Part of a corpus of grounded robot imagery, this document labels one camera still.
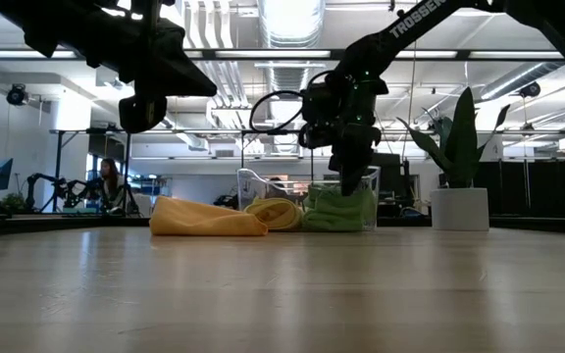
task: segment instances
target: clear plastic bin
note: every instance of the clear plastic bin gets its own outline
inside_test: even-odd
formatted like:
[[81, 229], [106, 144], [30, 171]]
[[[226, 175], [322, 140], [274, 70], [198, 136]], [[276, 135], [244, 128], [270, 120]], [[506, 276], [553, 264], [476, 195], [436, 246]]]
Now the clear plastic bin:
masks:
[[[381, 168], [368, 168], [359, 186], [352, 196], [350, 196], [351, 198], [346, 199], [361, 200], [363, 204], [359, 204], [359, 215], [352, 215], [355, 221], [358, 222], [359, 219], [361, 220], [363, 226], [362, 229], [359, 230], [368, 231], [376, 228], [380, 174]], [[237, 178], [239, 210], [241, 211], [245, 211], [245, 209], [252, 205], [257, 199], [284, 198], [296, 204], [304, 212], [305, 217], [307, 217], [309, 211], [318, 210], [316, 206], [317, 203], [315, 202], [315, 190], [327, 189], [330, 194], [334, 194], [335, 190], [337, 190], [337, 192], [339, 192], [338, 197], [341, 197], [339, 191], [340, 182], [338, 180], [267, 180], [249, 169], [238, 170]], [[314, 190], [311, 197], [309, 197], [309, 188]], [[308, 228], [311, 224], [308, 220], [308, 218], [305, 218], [305, 222], [303, 222], [303, 224], [307, 226], [304, 227], [305, 230], [328, 231], [327, 229]]]

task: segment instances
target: yellow towel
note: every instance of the yellow towel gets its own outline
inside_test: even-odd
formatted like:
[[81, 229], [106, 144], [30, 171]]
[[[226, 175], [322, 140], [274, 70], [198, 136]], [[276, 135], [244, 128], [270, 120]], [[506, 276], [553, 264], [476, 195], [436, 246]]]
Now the yellow towel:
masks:
[[254, 215], [197, 202], [159, 197], [149, 221], [154, 235], [265, 235]]
[[245, 213], [256, 216], [270, 230], [296, 230], [302, 224], [302, 211], [283, 198], [256, 199]]

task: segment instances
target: wooden table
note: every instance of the wooden table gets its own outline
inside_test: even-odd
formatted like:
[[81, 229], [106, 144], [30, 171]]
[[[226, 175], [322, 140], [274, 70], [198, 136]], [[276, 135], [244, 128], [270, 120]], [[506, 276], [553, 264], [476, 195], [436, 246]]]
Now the wooden table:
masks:
[[565, 352], [565, 235], [0, 236], [0, 352]]

